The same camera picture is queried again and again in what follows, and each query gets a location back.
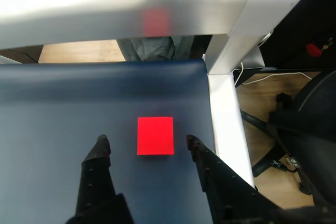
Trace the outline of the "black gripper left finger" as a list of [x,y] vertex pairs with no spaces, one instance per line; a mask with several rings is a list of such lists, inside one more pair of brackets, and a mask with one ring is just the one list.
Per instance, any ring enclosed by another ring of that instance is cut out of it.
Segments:
[[116,194],[109,167],[110,144],[100,135],[81,164],[75,215],[67,223],[134,223],[122,194]]

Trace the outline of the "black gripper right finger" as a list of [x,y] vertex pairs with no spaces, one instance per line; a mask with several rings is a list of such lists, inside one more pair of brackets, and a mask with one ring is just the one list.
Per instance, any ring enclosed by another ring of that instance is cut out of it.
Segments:
[[244,181],[194,135],[186,137],[213,223],[280,223],[280,209]]

